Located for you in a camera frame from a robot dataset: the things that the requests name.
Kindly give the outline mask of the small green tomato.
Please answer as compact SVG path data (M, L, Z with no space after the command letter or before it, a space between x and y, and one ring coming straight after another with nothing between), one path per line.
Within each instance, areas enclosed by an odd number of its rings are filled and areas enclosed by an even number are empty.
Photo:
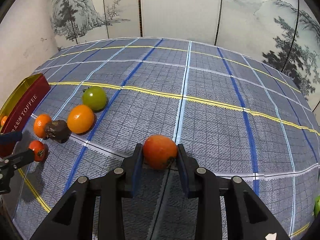
M82 104L93 111L102 110L108 103L106 92L101 87L88 87L83 89L82 92Z

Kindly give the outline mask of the red gold toffee tin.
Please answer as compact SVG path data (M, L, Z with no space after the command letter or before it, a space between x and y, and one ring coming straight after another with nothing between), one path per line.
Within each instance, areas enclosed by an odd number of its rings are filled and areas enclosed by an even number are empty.
M50 85L42 73L26 77L15 88L1 108L1 134L21 132L33 111L50 91Z

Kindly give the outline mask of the dark wrinkled passion fruit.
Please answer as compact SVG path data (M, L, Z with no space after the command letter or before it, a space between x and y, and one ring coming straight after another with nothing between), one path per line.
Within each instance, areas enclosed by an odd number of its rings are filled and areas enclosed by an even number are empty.
M69 139L71 130L64 120L55 120L47 123L44 127L46 136L59 143L64 143Z

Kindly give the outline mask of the large mandarin orange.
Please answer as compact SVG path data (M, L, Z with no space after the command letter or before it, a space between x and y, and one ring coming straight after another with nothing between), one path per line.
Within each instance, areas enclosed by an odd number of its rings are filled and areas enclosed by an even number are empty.
M5 115L5 116L3 116L3 118L1 119L1 126L2 126L2 127L5 125L5 122L6 122L7 118L8 118L8 116Z

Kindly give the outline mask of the smooth orange tomato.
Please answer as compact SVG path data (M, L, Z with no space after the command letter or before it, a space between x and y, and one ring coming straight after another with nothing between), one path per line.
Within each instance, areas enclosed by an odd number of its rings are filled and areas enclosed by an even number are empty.
M78 105L71 110L67 118L67 126L71 132L82 134L91 129L94 120L95 115L88 106Z

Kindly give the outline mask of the small mandarin orange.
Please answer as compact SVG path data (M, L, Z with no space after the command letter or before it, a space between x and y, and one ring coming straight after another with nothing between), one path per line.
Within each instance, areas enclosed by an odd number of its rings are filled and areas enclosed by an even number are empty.
M48 114L40 114L34 122L33 131L38 138L45 139L47 137L45 132L46 124L52 121Z

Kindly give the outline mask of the blue plaid tablecloth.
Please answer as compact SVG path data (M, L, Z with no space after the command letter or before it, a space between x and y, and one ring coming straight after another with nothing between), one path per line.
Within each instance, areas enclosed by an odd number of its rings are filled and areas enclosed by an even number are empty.
M319 126L289 77L219 47L168 38L124 38L61 50L36 68L50 91L36 107L18 150L35 139L40 114L66 120L85 89L99 86L107 106L85 134L46 140L43 164L20 171L12 220L30 239L79 176L118 167L153 134L183 144L218 176L241 176L291 239L314 219L319 195Z

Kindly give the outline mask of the red tomato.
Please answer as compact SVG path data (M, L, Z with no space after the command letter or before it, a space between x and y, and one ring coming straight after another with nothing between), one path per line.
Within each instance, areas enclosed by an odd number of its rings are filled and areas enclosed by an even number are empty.
M48 148L45 144L38 140L34 140L29 144L29 149L34 152L34 161L43 162L48 154Z
M144 161L155 170L168 168L176 159L177 145L164 135L149 136L143 144Z

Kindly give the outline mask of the painted folding screen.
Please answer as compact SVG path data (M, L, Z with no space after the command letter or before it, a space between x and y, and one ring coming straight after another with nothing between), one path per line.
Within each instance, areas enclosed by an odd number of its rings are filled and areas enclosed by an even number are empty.
M157 36L213 44L291 77L319 102L319 22L304 0L47 0L59 48Z

